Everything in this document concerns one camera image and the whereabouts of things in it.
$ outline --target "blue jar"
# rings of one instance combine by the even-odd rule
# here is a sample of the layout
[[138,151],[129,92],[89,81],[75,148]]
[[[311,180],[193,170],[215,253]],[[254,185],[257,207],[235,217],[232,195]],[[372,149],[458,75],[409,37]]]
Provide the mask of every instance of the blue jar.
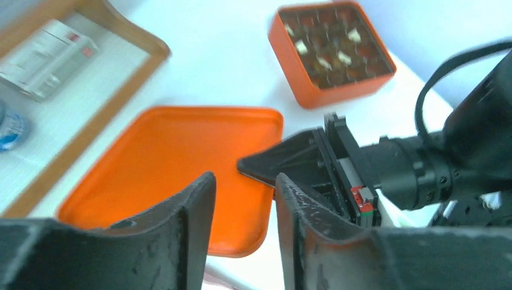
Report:
[[0,100],[0,152],[15,147],[27,133],[27,120]]

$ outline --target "white table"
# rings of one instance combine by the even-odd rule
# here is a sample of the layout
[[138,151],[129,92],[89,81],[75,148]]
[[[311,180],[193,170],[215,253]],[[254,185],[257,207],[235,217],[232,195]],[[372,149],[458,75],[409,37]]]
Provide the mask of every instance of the white table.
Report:
[[[381,135],[415,134],[413,109],[423,82],[396,57],[396,76],[375,95],[314,111],[297,105],[267,39],[276,9],[293,1],[115,0],[113,4],[131,21],[166,41],[173,57],[70,168],[32,217],[53,216],[123,128],[154,105],[272,107],[284,115],[284,137],[322,126],[324,114],[333,111],[347,116],[360,145],[375,143]],[[435,130],[442,128],[452,108],[431,92],[424,111],[428,127]],[[433,210],[406,214],[424,225]],[[240,289],[284,289],[275,205],[266,240],[258,251],[241,259],[208,257],[207,270],[225,276]]]

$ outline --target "wooden edge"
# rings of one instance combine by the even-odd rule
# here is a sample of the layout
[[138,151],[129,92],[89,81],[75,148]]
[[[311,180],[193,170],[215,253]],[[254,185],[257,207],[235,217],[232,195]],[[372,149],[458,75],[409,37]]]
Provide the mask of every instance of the wooden edge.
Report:
[[46,0],[0,31],[0,59],[52,19],[61,19],[87,0]]
[[169,56],[171,53],[163,40],[126,19],[108,0],[86,1],[77,12],[149,54]]
[[109,102],[73,138],[70,144],[10,204],[9,208],[3,212],[2,217],[27,217],[166,58],[167,56],[163,54],[150,56],[148,61],[116,92]]

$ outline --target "orange container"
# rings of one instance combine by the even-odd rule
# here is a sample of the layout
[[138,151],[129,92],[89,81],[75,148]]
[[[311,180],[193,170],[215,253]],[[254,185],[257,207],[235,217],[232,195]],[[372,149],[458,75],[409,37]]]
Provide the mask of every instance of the orange container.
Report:
[[297,102],[306,109],[372,94],[397,69],[354,2],[281,7],[269,40]]
[[274,190],[238,173],[241,157],[281,140],[273,109],[158,107],[143,113],[63,203],[60,221],[108,227],[212,171],[217,194],[208,254],[243,257],[266,235]]

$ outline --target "black cable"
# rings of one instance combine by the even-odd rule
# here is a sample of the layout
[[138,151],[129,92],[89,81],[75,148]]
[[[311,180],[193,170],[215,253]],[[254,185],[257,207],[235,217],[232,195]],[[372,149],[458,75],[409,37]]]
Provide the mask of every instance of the black cable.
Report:
[[423,120],[423,103],[425,102],[427,92],[430,91],[430,89],[443,77],[447,76],[449,73],[459,68],[460,66],[463,66],[473,60],[480,59],[484,56],[498,53],[503,50],[509,50],[511,48],[512,41],[499,42],[492,45],[487,45],[485,47],[480,47],[453,56],[452,58],[448,59],[443,64],[441,64],[441,66],[439,66],[438,69],[436,69],[436,71],[432,74],[430,79],[425,83],[425,86],[421,90],[420,95],[416,100],[416,107],[414,110],[414,121],[416,123],[416,130],[418,131],[418,136],[423,140],[426,146],[438,150],[443,149],[441,145],[436,144],[434,139],[432,139],[432,137],[429,135],[429,132],[425,125],[425,121]]

